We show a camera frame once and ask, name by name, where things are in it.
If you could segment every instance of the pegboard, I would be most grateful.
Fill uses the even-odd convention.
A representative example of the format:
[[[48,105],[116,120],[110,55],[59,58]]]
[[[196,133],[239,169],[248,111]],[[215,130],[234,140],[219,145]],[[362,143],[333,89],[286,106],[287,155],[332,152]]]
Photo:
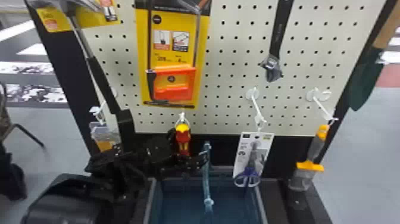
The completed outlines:
[[[325,121],[305,94],[314,87],[328,89],[332,95],[323,104],[335,107],[384,3],[295,0],[280,51],[284,77],[267,83],[258,63],[268,54],[277,0],[214,0],[199,106],[186,109],[192,133],[255,130],[255,108],[245,94],[257,86],[264,131],[313,136]],[[86,29],[85,35],[118,91],[118,103],[131,109],[136,130],[166,132],[182,109],[142,105],[134,1],[117,1],[117,12],[120,25]],[[105,111],[108,125],[116,127]]]

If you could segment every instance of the white plastic hook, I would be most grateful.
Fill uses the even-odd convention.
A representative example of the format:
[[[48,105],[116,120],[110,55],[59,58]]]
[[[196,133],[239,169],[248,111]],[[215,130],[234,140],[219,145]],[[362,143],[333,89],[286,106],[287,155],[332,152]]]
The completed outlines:
[[[118,97],[118,92],[111,87],[111,92],[114,95],[115,98]],[[100,125],[104,125],[105,124],[105,117],[103,114],[103,108],[105,106],[106,102],[103,101],[100,104],[100,107],[97,106],[93,106],[92,108],[90,108],[89,113],[92,113],[93,116],[95,116],[96,120],[100,123]]]
[[[254,122],[255,122],[255,127],[257,128],[257,132],[260,132],[267,123],[264,116],[261,114],[257,102],[255,101],[259,96],[260,92],[258,91],[256,86],[254,86],[254,88],[252,89],[249,89],[246,93],[246,98],[253,102],[255,110],[257,111],[257,114],[254,117]]]
[[[179,124],[186,123],[190,127],[189,121],[185,117],[185,112],[182,111],[182,113],[179,114],[179,119],[175,122],[175,127],[177,127]]]
[[[335,121],[339,120],[336,117],[333,117],[333,112],[329,112],[324,105],[322,105],[321,101],[327,101],[330,97],[330,94],[332,92],[330,91],[323,91],[321,92],[317,87],[314,89],[310,90],[306,94],[306,99],[307,101],[314,101],[318,104],[318,106],[321,108],[323,114],[323,118],[329,122],[330,125],[332,125]]]

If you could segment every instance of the blue tool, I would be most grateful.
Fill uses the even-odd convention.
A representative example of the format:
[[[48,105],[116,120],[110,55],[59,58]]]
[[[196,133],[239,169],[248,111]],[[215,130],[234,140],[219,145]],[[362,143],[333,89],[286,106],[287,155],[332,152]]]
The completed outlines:
[[[233,182],[235,183],[236,186],[240,188],[253,188],[257,186],[260,181],[260,175],[258,172],[255,170],[255,161],[257,159],[257,145],[253,144],[252,150],[250,152],[250,158],[247,163],[247,166],[245,167],[245,170],[238,174]]]

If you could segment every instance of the store floor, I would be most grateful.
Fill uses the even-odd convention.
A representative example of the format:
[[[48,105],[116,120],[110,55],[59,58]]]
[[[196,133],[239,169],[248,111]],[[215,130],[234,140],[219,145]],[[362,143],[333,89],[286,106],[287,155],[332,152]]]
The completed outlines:
[[[400,89],[376,88],[358,112],[349,111],[314,183],[334,224],[398,223],[400,211]],[[29,204],[60,173],[83,173],[89,158],[68,109],[10,108],[47,146],[43,151],[19,131],[5,145],[26,173],[29,197],[0,196],[0,223],[19,223]]]

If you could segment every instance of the chair leg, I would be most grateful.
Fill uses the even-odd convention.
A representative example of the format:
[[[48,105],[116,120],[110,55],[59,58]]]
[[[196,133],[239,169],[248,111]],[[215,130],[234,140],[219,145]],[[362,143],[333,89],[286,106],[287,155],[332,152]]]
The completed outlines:
[[[43,142],[41,142],[40,140],[37,139],[37,137],[35,137],[34,135],[32,135],[32,133],[30,133],[28,130],[25,129],[25,127],[23,127],[20,124],[12,124],[11,125],[11,130],[13,130],[15,127],[19,128],[22,132],[24,132],[27,136],[29,136],[30,138],[32,138],[32,140],[34,140],[36,143],[38,143],[42,148],[45,147],[45,144],[43,144]]]

